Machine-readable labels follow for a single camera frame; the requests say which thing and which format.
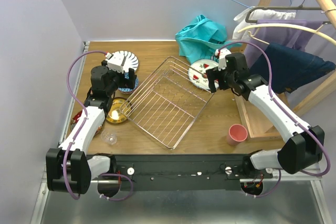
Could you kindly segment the blue patterned bowl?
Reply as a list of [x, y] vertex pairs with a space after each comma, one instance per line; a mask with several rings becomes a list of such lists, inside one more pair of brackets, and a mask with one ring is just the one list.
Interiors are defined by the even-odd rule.
[[130, 88], [118, 88], [118, 90], [121, 93], [124, 93], [124, 94], [131, 94], [132, 92], [134, 92], [137, 89], [138, 86], [139, 86], [139, 79], [136, 78], [135, 85], [134, 85], [133, 89], [130, 89]]

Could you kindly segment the wire dish rack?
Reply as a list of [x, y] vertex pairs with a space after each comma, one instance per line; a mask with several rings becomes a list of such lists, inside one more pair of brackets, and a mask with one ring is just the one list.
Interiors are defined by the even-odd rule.
[[190, 82], [190, 66], [175, 57], [166, 58], [121, 106], [129, 121], [170, 150], [213, 96]]

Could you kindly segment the clear glass cup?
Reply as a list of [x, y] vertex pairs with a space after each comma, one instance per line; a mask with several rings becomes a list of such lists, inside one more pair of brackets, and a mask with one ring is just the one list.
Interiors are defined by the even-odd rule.
[[114, 145], [117, 142], [116, 134], [111, 131], [103, 130], [100, 136], [102, 141], [109, 145]]

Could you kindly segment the pink plastic cup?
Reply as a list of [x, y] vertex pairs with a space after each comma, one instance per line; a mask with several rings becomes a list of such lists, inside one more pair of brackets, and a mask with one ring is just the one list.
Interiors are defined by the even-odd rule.
[[248, 131], [243, 125], [233, 124], [228, 130], [226, 141], [229, 145], [236, 146], [247, 140], [247, 137]]

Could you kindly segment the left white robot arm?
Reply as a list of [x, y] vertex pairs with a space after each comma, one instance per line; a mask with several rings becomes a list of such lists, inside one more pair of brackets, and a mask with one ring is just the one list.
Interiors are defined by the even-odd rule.
[[85, 194], [91, 181], [102, 176], [112, 179], [116, 175], [115, 160], [106, 154], [91, 159], [88, 147], [99, 126], [112, 106], [113, 94], [119, 88], [134, 89], [136, 74], [129, 68], [124, 73], [121, 65], [105, 64], [92, 68], [91, 87], [82, 106], [82, 114], [67, 139], [46, 154], [47, 185], [51, 191], [68, 192], [78, 200]]

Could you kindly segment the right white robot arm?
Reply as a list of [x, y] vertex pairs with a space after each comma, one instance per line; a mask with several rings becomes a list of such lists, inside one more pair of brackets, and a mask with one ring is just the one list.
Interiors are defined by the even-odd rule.
[[250, 154], [249, 160], [241, 165], [246, 177], [255, 177], [266, 168], [295, 174], [321, 161], [324, 144], [321, 127], [311, 127], [300, 119], [276, 97], [262, 76], [250, 74], [244, 54], [230, 54], [227, 49], [222, 49], [217, 50], [215, 56], [218, 66], [206, 70], [210, 91], [231, 89], [237, 96], [242, 96], [267, 117], [285, 143], [279, 150]]

